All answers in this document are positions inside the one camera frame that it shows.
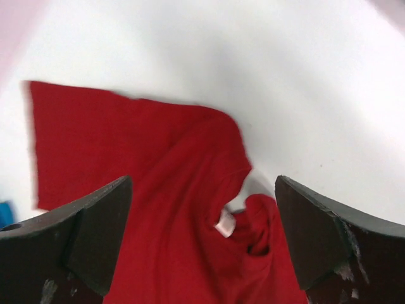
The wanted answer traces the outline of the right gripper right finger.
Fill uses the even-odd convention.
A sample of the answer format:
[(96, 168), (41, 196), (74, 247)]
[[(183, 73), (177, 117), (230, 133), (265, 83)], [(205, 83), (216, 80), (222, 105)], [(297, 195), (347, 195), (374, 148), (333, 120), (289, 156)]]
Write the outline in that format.
[(309, 303), (404, 303), (404, 226), (280, 175), (275, 194)]

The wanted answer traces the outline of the red t shirt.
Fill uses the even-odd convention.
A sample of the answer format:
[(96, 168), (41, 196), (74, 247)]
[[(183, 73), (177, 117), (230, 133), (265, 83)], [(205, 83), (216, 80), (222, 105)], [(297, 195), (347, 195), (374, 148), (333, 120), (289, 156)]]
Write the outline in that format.
[(129, 175), (133, 200), (106, 303), (306, 303), (275, 200), (246, 198), (252, 170), (237, 124), (202, 106), (28, 83), (37, 205), (52, 210)]

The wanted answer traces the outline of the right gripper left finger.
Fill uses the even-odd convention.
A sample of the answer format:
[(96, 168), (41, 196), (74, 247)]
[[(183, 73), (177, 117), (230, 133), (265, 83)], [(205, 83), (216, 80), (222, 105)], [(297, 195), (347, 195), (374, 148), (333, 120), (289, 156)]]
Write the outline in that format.
[(123, 176), (52, 211), (1, 229), (1, 303), (102, 303), (132, 202)]

